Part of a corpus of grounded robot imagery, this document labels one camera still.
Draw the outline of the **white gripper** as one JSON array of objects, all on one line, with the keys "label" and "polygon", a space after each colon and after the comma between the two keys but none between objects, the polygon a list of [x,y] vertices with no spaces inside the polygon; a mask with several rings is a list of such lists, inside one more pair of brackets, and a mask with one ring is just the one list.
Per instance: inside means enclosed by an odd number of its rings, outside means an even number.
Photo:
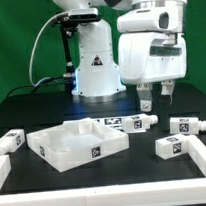
[{"label": "white gripper", "polygon": [[173,79],[183,78],[187,70],[184,39],[159,32],[128,33],[120,36],[118,45],[120,78],[124,84],[139,84],[136,90],[141,110],[153,109],[152,83],[160,81],[160,101],[171,105]]}]

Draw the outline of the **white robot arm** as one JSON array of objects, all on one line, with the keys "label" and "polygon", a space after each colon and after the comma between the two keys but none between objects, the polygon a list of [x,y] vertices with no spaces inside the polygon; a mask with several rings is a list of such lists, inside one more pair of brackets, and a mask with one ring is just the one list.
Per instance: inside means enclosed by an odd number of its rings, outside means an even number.
[{"label": "white robot arm", "polygon": [[152,109],[152,85],[170,98],[186,74],[182,38],[187,0],[53,0],[68,33],[78,32],[80,64],[75,99],[106,102],[128,84],[137,86],[140,108]]}]

